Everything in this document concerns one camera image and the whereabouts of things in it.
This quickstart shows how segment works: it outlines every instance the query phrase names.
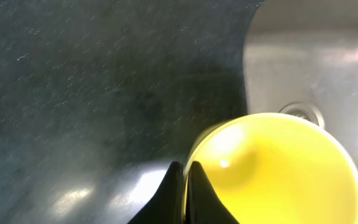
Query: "black countertop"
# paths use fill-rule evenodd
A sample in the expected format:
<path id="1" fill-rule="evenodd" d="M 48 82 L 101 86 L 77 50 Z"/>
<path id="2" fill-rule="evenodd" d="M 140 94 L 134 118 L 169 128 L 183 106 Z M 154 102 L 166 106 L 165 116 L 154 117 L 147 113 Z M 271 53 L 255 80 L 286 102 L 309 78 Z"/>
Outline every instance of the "black countertop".
<path id="1" fill-rule="evenodd" d="M 125 223 L 246 113 L 258 2 L 0 0 L 0 223 Z"/>

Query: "yellow bowl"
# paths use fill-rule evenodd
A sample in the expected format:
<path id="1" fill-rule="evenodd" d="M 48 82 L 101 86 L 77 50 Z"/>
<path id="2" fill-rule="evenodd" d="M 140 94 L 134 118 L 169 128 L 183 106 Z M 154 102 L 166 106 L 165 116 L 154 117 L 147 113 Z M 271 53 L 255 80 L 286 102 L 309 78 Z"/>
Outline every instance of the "yellow bowl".
<path id="1" fill-rule="evenodd" d="M 295 116 L 262 113 L 208 130 L 199 161 L 240 223 L 358 224 L 358 171 L 325 130 Z"/>

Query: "metal sink basin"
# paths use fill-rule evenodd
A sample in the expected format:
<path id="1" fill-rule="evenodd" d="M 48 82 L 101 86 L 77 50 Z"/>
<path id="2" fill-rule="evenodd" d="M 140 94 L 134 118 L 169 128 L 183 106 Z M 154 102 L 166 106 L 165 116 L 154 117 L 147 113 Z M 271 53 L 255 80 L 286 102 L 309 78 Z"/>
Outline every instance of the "metal sink basin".
<path id="1" fill-rule="evenodd" d="M 313 105 L 358 167 L 358 0 L 266 1 L 247 34 L 244 75 L 250 114 Z"/>

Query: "yellow cup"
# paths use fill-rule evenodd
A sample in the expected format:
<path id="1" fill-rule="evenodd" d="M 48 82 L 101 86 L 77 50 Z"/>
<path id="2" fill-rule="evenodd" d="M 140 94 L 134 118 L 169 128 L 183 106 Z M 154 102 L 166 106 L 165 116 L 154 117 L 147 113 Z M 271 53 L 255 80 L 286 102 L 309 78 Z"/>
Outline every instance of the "yellow cup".
<path id="1" fill-rule="evenodd" d="M 244 116 L 207 130 L 199 161 L 240 223 L 358 224 L 358 171 L 345 149 L 309 121 Z"/>

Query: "drain strainer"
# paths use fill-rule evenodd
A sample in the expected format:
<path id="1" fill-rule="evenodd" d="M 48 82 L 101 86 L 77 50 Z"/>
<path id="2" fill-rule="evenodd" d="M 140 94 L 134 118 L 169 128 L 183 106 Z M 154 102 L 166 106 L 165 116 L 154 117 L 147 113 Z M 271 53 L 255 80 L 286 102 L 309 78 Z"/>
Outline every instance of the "drain strainer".
<path id="1" fill-rule="evenodd" d="M 324 128 L 323 115 L 321 115 L 320 110 L 311 103 L 291 103 L 281 109 L 279 113 L 297 116 L 317 124 L 320 128 Z"/>

